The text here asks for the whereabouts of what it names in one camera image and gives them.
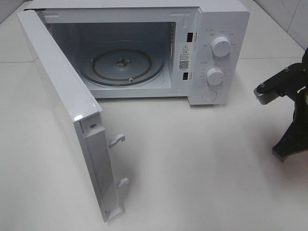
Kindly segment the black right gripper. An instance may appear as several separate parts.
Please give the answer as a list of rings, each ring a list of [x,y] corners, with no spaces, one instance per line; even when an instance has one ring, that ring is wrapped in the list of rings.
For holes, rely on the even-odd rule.
[[[295,63],[256,87],[259,93],[275,92],[279,97],[295,98],[293,122],[272,148],[281,162],[289,156],[308,150],[308,49],[302,63]]]

